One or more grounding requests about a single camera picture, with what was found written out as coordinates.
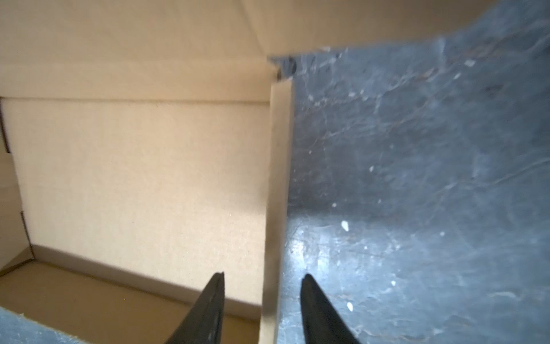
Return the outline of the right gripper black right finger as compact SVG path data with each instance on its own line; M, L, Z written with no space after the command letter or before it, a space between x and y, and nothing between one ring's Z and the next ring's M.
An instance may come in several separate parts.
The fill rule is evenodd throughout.
M311 274L302 279L300 306L306 344L360 344Z

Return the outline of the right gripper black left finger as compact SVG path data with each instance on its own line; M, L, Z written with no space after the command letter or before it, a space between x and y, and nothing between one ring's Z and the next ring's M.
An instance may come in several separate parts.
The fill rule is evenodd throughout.
M216 272L166 344L220 344L224 305L224 273Z

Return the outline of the brown cardboard box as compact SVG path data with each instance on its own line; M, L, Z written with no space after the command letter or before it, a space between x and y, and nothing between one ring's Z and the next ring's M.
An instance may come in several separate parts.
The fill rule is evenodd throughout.
M489 1L3 1L6 267L29 258L226 313L275 343L293 81L275 57L416 40Z

